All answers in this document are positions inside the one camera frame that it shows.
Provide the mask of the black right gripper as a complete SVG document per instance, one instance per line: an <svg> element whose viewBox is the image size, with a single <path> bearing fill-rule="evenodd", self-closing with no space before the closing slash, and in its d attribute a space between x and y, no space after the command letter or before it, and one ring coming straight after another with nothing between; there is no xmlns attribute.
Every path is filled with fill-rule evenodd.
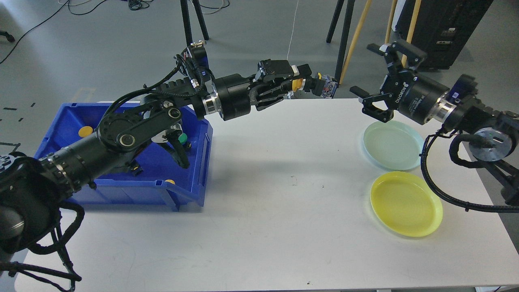
<svg viewBox="0 0 519 292"><path fill-rule="evenodd" d="M449 92L447 86L415 72L428 54L404 39L380 46L368 44L367 50L384 57L388 74L380 87L384 94L371 95L358 86L350 87L350 92L358 96L363 105L362 113L380 122L389 122L394 117L394 109L388 106L383 110L373 103L391 99L401 114L418 124L425 124L437 100Z"/></svg>

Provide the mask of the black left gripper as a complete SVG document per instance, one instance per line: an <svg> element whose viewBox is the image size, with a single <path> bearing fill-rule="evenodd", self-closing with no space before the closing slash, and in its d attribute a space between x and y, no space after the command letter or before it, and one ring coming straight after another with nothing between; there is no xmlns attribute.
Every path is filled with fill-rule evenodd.
<svg viewBox="0 0 519 292"><path fill-rule="evenodd" d="M253 87L253 105L261 111L281 102L292 88L302 88L312 79L308 64L290 65L287 60L262 60L258 63ZM232 74L215 79L213 92L204 97L204 114L218 113L227 121L251 111L252 76Z"/></svg>

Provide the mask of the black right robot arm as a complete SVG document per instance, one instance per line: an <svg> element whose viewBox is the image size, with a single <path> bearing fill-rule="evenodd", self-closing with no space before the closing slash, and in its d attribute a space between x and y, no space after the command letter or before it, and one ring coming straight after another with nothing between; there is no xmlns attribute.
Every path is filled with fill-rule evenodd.
<svg viewBox="0 0 519 292"><path fill-rule="evenodd" d="M384 58L388 74L378 94L369 94L357 86L350 88L363 105L363 114L386 123L398 111L421 125L432 119L442 124L426 138L420 153L421 172L433 193L466 211L518 213L518 168L504 160L518 147L518 114L484 105L476 97L477 82L472 76L463 74L448 88L419 74L417 68L427 54L404 39L391 44L369 44L367 49ZM427 168L429 150L436 138L452 139L448 153L454 164L486 169L502 185L505 205L462 201L441 190Z"/></svg>

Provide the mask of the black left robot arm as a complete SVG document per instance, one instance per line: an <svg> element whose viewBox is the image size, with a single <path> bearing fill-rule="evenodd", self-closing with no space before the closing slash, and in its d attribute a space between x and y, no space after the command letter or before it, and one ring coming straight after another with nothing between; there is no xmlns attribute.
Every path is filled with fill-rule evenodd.
<svg viewBox="0 0 519 292"><path fill-rule="evenodd" d="M79 229L85 209L68 202L84 185L116 168L129 170L154 137L182 168L189 159L180 142L180 109L192 105L198 119L218 113L230 120L282 101L298 90L320 95L323 76L313 77L308 64L262 60L257 73L215 78L209 69L204 41L176 55L176 66L161 81L123 95L105 111L85 138L36 159L21 152L1 156L1 271L51 284L37 273L70 281L73 270L66 244Z"/></svg>

